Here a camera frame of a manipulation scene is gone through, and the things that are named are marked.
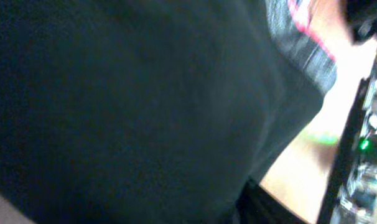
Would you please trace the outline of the black leggings red waistband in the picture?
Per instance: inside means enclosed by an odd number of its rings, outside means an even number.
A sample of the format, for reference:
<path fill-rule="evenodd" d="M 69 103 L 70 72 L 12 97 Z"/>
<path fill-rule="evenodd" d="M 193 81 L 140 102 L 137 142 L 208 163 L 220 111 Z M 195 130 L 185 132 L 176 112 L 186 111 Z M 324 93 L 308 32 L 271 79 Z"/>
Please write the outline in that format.
<path fill-rule="evenodd" d="M 37 223 L 234 223 L 320 111 L 302 1 L 0 1 L 0 193 Z"/>

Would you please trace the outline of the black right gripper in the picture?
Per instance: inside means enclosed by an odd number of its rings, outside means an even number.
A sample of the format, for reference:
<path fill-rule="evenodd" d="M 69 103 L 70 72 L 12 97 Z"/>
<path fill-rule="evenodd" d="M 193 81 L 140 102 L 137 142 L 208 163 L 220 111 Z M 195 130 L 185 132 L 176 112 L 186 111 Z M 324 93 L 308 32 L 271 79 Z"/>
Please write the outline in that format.
<path fill-rule="evenodd" d="M 377 224 L 377 53 L 356 93 L 317 222 Z"/>

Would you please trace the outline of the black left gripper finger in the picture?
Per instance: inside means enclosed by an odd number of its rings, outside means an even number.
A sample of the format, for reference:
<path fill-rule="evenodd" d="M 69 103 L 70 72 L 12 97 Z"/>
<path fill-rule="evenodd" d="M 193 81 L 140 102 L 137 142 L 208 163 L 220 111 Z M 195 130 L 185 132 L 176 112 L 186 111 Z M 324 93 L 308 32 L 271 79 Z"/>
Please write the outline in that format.
<path fill-rule="evenodd" d="M 305 224 L 249 179 L 236 203 L 239 224 Z"/>

